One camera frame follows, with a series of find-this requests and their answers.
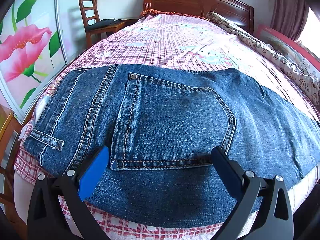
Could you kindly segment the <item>blue denim jeans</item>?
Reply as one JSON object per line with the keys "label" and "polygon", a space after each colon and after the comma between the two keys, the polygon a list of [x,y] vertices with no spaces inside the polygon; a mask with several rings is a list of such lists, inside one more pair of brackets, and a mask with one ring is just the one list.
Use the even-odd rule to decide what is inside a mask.
{"label": "blue denim jeans", "polygon": [[118,64],[69,72],[23,146],[54,176],[105,146],[88,202],[131,222],[192,228],[225,221],[235,206],[213,148],[291,188],[319,163],[319,122],[234,68]]}

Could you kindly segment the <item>wooden furniture at left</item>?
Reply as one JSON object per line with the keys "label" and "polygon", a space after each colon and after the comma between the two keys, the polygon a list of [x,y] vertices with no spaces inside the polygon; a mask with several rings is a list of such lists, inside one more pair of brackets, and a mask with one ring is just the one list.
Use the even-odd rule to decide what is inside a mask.
{"label": "wooden furniture at left", "polygon": [[1,106],[1,204],[14,233],[21,239],[26,239],[27,226],[17,214],[14,204],[14,162],[19,150],[18,137],[21,130],[22,125],[15,118],[13,110]]}

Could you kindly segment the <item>floral patterned quilt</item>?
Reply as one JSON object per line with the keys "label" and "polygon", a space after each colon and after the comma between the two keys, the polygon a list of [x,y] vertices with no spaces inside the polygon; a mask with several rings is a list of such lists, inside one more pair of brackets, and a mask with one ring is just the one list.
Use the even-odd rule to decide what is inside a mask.
{"label": "floral patterned quilt", "polygon": [[285,56],[276,52],[270,45],[255,38],[223,16],[210,11],[206,14],[206,18],[208,21],[217,24],[226,32],[236,35],[247,46],[278,66],[285,75],[300,88],[311,102],[317,108],[319,107],[319,78],[312,77],[306,70],[303,70],[303,68],[296,63],[290,62]]}

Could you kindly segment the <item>floral sliding wardrobe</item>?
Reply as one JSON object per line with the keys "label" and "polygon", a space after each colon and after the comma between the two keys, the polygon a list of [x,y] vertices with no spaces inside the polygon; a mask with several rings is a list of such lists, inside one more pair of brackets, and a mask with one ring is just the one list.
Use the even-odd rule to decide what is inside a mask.
{"label": "floral sliding wardrobe", "polygon": [[1,104],[23,121],[85,48],[78,0],[1,0]]}

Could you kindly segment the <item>dark cloth on chair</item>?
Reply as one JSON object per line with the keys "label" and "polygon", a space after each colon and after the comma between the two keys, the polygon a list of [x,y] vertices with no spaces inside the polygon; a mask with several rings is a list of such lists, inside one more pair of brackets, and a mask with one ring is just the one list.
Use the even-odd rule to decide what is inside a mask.
{"label": "dark cloth on chair", "polygon": [[109,25],[114,24],[115,21],[116,21],[115,18],[103,19],[103,20],[100,20],[99,22],[96,22],[92,25],[88,25],[86,27],[86,30],[89,31],[89,30],[95,30],[95,29],[99,29],[99,28],[108,27]]}

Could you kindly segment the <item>pink checkered bed sheet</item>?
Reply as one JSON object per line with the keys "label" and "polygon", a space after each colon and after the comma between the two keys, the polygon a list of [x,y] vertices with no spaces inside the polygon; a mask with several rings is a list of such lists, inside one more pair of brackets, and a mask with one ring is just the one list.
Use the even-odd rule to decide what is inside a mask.
{"label": "pink checkered bed sheet", "polygon": [[[205,20],[177,15],[148,16],[96,43],[51,82],[40,100],[51,96],[63,76],[73,69],[134,63],[204,71],[233,67],[252,76],[282,97],[289,96],[301,111],[318,119],[317,110],[295,83],[276,65],[244,45],[237,36]],[[16,211],[26,223],[28,202],[35,178],[45,171],[35,158],[24,150],[23,144],[14,168]],[[290,189],[289,198],[293,212],[306,200],[317,180],[319,164]],[[88,207],[112,239],[209,239],[221,226],[216,224],[189,229],[157,228],[114,217],[91,205]]]}

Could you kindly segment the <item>wooden chair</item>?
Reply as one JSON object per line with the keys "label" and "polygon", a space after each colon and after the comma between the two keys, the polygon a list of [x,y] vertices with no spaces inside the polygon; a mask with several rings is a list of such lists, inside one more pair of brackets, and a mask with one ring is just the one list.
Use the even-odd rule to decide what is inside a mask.
{"label": "wooden chair", "polygon": [[93,44],[93,35],[97,35],[98,40],[101,40],[102,33],[114,34],[125,27],[126,22],[124,20],[116,20],[114,24],[109,25],[108,27],[87,31],[86,27],[88,25],[92,25],[101,20],[97,9],[97,3],[96,0],[78,0],[78,2],[86,34],[87,49]]}

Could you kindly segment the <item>purple curtain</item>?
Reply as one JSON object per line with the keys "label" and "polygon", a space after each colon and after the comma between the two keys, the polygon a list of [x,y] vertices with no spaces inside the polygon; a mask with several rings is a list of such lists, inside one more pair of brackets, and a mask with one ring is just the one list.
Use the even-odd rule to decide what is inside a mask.
{"label": "purple curtain", "polygon": [[270,27],[297,41],[306,25],[309,9],[305,0],[275,0]]}

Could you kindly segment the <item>orange fringed pillow cover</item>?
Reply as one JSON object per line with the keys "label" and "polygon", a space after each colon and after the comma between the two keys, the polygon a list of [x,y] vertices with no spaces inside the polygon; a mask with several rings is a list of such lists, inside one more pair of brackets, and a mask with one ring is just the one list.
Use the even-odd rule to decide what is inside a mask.
{"label": "orange fringed pillow cover", "polygon": [[193,17],[193,18],[199,18],[199,19],[202,19],[202,20],[208,20],[207,18],[202,17],[202,16],[190,15],[190,14],[182,14],[182,13],[174,12],[174,11],[171,11],[171,12],[159,11],[159,10],[156,10],[156,9],[144,9],[140,13],[140,16],[142,16],[142,17],[148,16],[148,15],[156,16],[156,15],[160,15],[160,14],[163,14],[163,15],[176,15],[176,16],[184,16],[184,17]]}

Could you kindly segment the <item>dark wooden headboard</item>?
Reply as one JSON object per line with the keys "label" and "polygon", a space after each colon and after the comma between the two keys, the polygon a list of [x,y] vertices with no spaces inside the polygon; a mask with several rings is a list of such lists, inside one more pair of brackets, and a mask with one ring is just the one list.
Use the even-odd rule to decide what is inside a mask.
{"label": "dark wooden headboard", "polygon": [[206,17],[212,11],[254,33],[254,8],[240,0],[144,0],[143,9]]}

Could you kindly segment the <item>pink cartoon bed rail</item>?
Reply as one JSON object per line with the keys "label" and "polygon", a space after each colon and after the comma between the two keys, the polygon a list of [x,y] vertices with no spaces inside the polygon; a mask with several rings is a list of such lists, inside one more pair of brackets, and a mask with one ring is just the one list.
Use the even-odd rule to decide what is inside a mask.
{"label": "pink cartoon bed rail", "polygon": [[296,63],[303,70],[307,70],[311,76],[319,78],[319,59],[307,48],[263,24],[258,26],[254,34],[259,40],[271,45],[286,59]]}

